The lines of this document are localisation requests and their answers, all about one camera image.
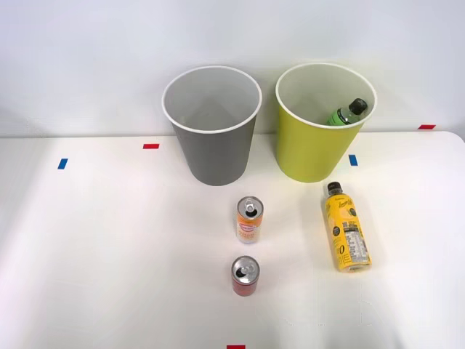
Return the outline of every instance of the plastic bottle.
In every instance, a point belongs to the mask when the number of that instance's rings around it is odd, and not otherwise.
[[[344,126],[354,124],[360,121],[360,114],[362,114],[368,105],[361,98],[355,98],[350,103],[349,107],[339,108],[331,115],[329,120],[326,122],[329,126]]]
[[[328,194],[326,219],[339,271],[351,273],[368,268],[371,258],[352,199],[342,193],[339,182],[328,184]]]

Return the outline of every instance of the trash bin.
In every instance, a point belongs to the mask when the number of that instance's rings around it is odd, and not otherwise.
[[[376,92],[359,73],[332,63],[308,63],[287,70],[276,84],[279,102],[276,159],[281,170],[300,182],[325,179],[376,108]],[[327,126],[334,111],[362,98],[362,119]]]
[[[252,77],[219,65],[181,74],[162,97],[190,171],[208,185],[226,185],[244,173],[261,104]]]

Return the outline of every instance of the nutrition label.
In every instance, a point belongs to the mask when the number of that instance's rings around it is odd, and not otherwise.
[[[368,251],[358,228],[345,228],[347,246],[353,262],[367,262]]]

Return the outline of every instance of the white wall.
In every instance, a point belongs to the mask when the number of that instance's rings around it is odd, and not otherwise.
[[[256,132],[270,132],[279,75],[330,60],[377,88],[379,109],[365,130],[437,124],[463,137],[463,3],[4,0],[0,135],[172,134],[163,88],[210,63],[258,80],[265,105]]]

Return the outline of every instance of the gray trash bin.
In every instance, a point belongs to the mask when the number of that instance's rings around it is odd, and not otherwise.
[[[161,103],[195,178],[226,185],[244,173],[262,104],[253,78],[219,65],[196,68],[170,82]]]

